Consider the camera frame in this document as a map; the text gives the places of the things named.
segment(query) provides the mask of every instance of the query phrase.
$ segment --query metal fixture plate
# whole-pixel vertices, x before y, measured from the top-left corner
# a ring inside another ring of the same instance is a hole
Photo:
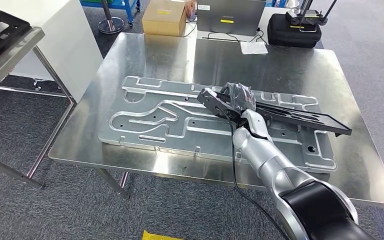
[[[208,86],[127,76],[103,123],[99,139],[111,145],[231,161],[228,122],[197,101]],[[219,92],[220,86],[210,86]],[[315,97],[253,91],[256,101],[286,108],[320,112]],[[304,171],[336,170],[326,131],[273,121],[268,132],[274,144]],[[247,163],[239,151],[236,160]]]

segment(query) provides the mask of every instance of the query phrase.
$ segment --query yellow object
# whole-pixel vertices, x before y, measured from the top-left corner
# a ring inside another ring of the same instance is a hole
[[[220,22],[225,23],[225,24],[232,24],[233,23],[232,20],[224,20],[224,19],[221,19]]]
[[[164,15],[169,15],[170,12],[169,11],[164,11],[164,10],[158,10],[156,11],[157,14],[164,14]]]
[[[182,239],[169,237],[169,236],[161,236],[157,234],[151,234],[146,230],[143,230],[142,240],[182,240]]]

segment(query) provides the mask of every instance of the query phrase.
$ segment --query metal stand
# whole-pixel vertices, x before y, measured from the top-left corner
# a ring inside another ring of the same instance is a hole
[[[36,170],[38,169],[38,166],[41,164],[43,158],[45,157],[46,153],[48,152],[52,142],[54,141],[55,137],[57,136],[57,133],[63,126],[67,116],[69,115],[72,108],[76,105],[76,102],[73,99],[73,96],[70,94],[70,92],[67,90],[66,86],[61,81],[60,77],[57,75],[55,70],[52,68],[51,64],[48,62],[48,60],[45,58],[43,53],[40,51],[40,49],[35,46],[33,47],[33,52],[36,54],[36,56],[39,58],[40,62],[43,64],[43,66],[46,68],[46,70],[49,72],[49,74],[52,76],[52,78],[55,80],[55,83],[60,87],[63,94],[61,93],[54,93],[54,92],[40,92],[40,91],[32,91],[27,89],[21,89],[21,88],[15,88],[15,87],[4,87],[0,86],[0,90],[6,90],[6,91],[12,91],[12,92],[20,92],[20,93],[29,93],[29,94],[38,94],[38,95],[47,95],[47,96],[53,96],[53,97],[66,97],[70,104],[68,105],[67,109],[65,110],[64,114],[62,115],[61,119],[57,123],[55,129],[51,133],[50,137],[45,143],[45,146],[40,151],[39,156],[34,161],[33,166],[31,167],[30,171],[28,171],[27,175],[24,175],[13,168],[3,164],[0,162],[0,171],[7,174],[10,177],[13,177],[17,180],[22,181],[25,184],[28,184],[34,188],[41,189],[43,185],[36,180],[33,180],[32,177],[35,174]]]
[[[99,22],[99,31],[103,34],[115,34],[121,32],[125,26],[125,22],[121,18],[111,17],[107,0],[101,0],[101,2],[106,19]]]
[[[106,182],[114,189],[118,194],[120,194],[124,199],[129,199],[130,195],[124,190],[128,172],[123,172],[120,183],[118,183],[111,174],[102,168],[95,168],[95,170],[106,180]]]

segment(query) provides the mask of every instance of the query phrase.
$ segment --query black cable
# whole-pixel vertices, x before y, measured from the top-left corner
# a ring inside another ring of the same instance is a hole
[[[230,35],[229,33],[225,33],[225,32],[216,32],[216,31],[213,31],[213,32],[209,32],[208,35],[206,36],[207,39],[216,39],[216,38],[211,38],[210,35],[211,34],[226,34],[227,36],[229,37],[232,37],[236,40],[236,42],[240,43],[240,42],[244,42],[244,41],[240,41],[237,37],[233,36],[233,35]]]
[[[281,227],[275,222],[275,220],[270,216],[270,214],[262,207],[260,206],[256,201],[254,201],[252,198],[250,198],[247,194],[245,194],[239,187],[238,187],[238,182],[236,181],[236,170],[235,170],[235,145],[233,144],[233,126],[232,126],[232,121],[229,119],[228,115],[222,111],[220,108],[216,107],[216,109],[222,113],[226,119],[229,121],[229,126],[230,126],[230,132],[231,132],[231,137],[232,137],[232,170],[233,170],[233,182],[234,182],[234,188],[239,192],[242,197],[246,198],[248,201],[250,201],[252,204],[254,204],[273,224],[274,227],[279,231],[279,233],[282,235],[282,237],[285,240],[290,240],[289,237],[284,233],[284,231],[281,229]]]
[[[190,21],[186,21],[186,23],[187,23],[187,24],[188,24],[188,23],[192,23],[192,22],[194,22],[196,19],[197,19],[197,17],[195,16],[194,19],[192,19],[192,20],[190,20]]]
[[[257,38],[257,40],[258,39],[260,39],[262,36],[260,35],[260,34],[257,34],[253,39],[251,39],[248,43],[250,43],[250,42],[252,42],[252,41],[254,41],[254,39],[256,39]]]
[[[187,36],[189,36],[189,35],[195,30],[195,28],[197,27],[197,25],[198,25],[198,24],[195,24],[195,26],[192,28],[192,30],[191,30],[188,34],[186,34],[185,36],[183,36],[182,38],[186,38]]]
[[[263,30],[261,30],[260,28],[258,28],[257,31],[258,31],[258,32],[261,32],[261,36],[260,36],[259,38],[257,38],[257,40],[255,40],[255,41],[258,41],[258,39],[261,39],[266,45],[269,45],[269,44],[263,39],[263,37],[264,37],[264,32],[263,32]]]

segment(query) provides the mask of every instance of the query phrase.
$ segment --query black bag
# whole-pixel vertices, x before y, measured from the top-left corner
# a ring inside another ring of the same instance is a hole
[[[298,48],[314,48],[316,43],[322,37],[322,31],[319,25],[304,26],[304,31],[300,31],[299,27],[291,27],[291,23],[286,19],[284,14],[273,14],[268,21],[267,38],[268,44],[298,47]]]

